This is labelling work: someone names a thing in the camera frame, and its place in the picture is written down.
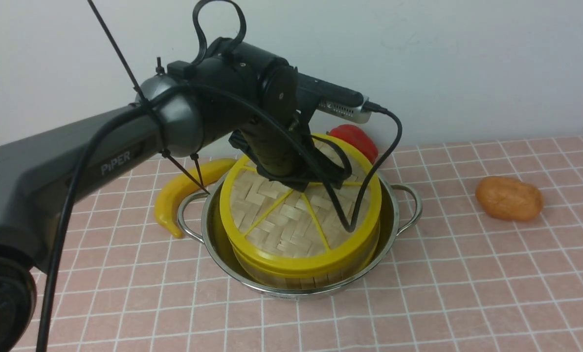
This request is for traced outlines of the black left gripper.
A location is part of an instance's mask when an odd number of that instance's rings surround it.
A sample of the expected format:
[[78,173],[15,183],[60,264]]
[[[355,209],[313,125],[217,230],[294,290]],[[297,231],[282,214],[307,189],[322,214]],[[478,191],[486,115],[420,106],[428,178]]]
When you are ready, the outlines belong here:
[[[314,136],[307,125],[301,125],[298,117],[291,120],[289,134],[305,147],[334,189],[352,175],[348,156],[335,142]],[[272,182],[279,182],[290,189],[304,192],[310,183],[321,183],[317,170],[306,163],[283,134],[264,120],[252,120],[235,130],[229,143],[241,150],[256,166],[257,173]]]

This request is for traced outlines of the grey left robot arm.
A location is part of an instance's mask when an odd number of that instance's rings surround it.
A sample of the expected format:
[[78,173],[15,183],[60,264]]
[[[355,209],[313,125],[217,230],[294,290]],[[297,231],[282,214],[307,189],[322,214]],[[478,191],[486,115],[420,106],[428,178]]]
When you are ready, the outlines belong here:
[[76,202],[154,154],[191,156],[226,134],[268,178],[340,187],[348,172],[317,151],[309,121],[316,110],[352,121],[367,101],[239,38],[202,42],[136,91],[126,107],[0,146],[0,352],[30,323],[30,269],[54,272]]

